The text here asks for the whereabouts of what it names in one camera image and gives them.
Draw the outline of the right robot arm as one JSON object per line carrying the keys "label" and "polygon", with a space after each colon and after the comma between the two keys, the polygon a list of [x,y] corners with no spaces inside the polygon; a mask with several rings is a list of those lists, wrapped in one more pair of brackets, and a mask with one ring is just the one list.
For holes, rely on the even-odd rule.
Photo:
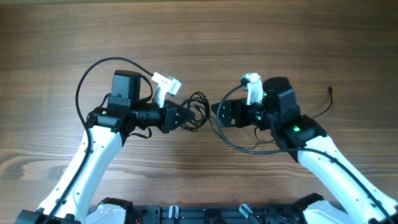
{"label": "right robot arm", "polygon": [[289,79],[262,81],[256,73],[241,78],[245,99],[228,95],[211,107],[218,129],[253,125],[269,130],[277,153],[287,152],[313,173],[340,203],[334,207],[318,194],[293,204],[293,223],[397,223],[397,201],[362,175],[339,151],[327,131],[302,115]]}

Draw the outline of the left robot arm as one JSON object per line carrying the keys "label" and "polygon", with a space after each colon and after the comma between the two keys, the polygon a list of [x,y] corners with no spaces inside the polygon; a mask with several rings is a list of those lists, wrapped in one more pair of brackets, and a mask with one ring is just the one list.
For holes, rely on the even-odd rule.
{"label": "left robot arm", "polygon": [[110,162],[135,136],[135,129],[153,127],[169,133],[194,118],[194,113],[170,100],[181,82],[172,76],[116,70],[107,106],[90,112],[88,128],[63,176],[36,211],[22,210],[16,223],[140,223],[127,200],[106,198],[89,211],[91,201]]}

